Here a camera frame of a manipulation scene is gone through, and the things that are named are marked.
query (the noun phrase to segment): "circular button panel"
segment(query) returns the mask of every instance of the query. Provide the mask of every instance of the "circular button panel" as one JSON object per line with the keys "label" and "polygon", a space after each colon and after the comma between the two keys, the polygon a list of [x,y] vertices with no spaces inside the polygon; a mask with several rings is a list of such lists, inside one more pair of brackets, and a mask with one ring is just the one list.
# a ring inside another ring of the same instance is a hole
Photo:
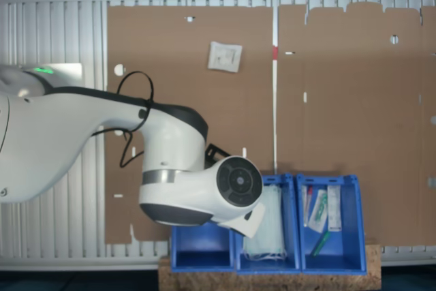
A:
{"label": "circular button panel", "polygon": [[230,204],[238,207],[250,206],[262,193],[262,176],[248,160],[232,157],[218,169],[219,192]]}

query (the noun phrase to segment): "floor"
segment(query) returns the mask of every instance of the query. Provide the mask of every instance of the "floor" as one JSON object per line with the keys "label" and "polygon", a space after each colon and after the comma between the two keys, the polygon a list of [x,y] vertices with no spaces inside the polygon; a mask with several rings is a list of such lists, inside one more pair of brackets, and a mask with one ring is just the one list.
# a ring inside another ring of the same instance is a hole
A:
{"label": "floor", "polygon": [[[436,266],[381,270],[383,291],[436,291]],[[0,291],[157,291],[157,271],[0,273]]]}

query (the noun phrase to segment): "blue plastic bin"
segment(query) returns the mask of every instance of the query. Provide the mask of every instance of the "blue plastic bin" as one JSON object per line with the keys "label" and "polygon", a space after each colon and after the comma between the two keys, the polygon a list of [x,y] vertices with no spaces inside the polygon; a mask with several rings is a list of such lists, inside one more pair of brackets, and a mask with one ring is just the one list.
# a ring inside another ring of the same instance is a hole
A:
{"label": "blue plastic bin", "polygon": [[233,271],[234,236],[214,223],[171,228],[173,272]]}
{"label": "blue plastic bin", "polygon": [[[304,227],[302,207],[302,185],[311,185],[313,194],[309,205],[309,219],[312,213],[318,191],[327,190],[328,185],[341,186],[341,220],[342,231],[330,232],[330,237],[313,257],[313,249],[324,233],[328,230],[328,221],[320,234],[309,227]],[[360,200],[359,182],[356,176],[346,177],[306,177],[296,176],[298,191],[298,223],[300,230],[301,266],[305,274],[348,274],[366,275],[367,259],[362,218],[362,203]]]}
{"label": "blue plastic bin", "polygon": [[246,259],[243,253],[243,236],[235,233],[236,270],[238,274],[298,274],[300,253],[294,183],[291,174],[263,177],[264,185],[277,184],[282,191],[283,233],[287,258],[285,260]]}

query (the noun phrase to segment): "surgical mask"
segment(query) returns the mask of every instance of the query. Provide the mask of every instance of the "surgical mask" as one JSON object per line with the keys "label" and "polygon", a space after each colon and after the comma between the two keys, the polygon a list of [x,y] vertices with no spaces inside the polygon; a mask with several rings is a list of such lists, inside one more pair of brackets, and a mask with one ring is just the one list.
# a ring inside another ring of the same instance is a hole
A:
{"label": "surgical mask", "polygon": [[248,260],[284,260],[281,188],[277,185],[264,186],[260,202],[266,207],[264,218],[253,238],[244,237],[244,255]]}

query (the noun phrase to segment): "cardboard sheet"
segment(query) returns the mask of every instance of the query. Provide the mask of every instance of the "cardboard sheet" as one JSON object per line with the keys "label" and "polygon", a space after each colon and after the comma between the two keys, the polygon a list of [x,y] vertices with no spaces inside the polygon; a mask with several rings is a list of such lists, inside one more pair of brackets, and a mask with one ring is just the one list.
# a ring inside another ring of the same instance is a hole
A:
{"label": "cardboard sheet", "polygon": [[[235,155],[246,147],[248,157],[271,173],[272,29],[273,11],[266,7],[109,7],[108,90],[116,91],[122,79],[115,65],[143,70],[153,79],[156,102],[194,108],[209,125],[208,143]],[[243,46],[238,73],[207,69],[211,41]],[[148,98],[149,90],[146,78],[137,75],[121,92]],[[167,239],[169,229],[138,206],[142,160],[119,168],[124,142],[106,136],[106,242],[130,243],[131,225],[138,240]],[[139,133],[133,146],[143,150]]]}
{"label": "cardboard sheet", "polygon": [[418,11],[377,3],[305,15],[279,8],[279,170],[356,174],[367,236],[435,244],[434,8],[423,26]]}

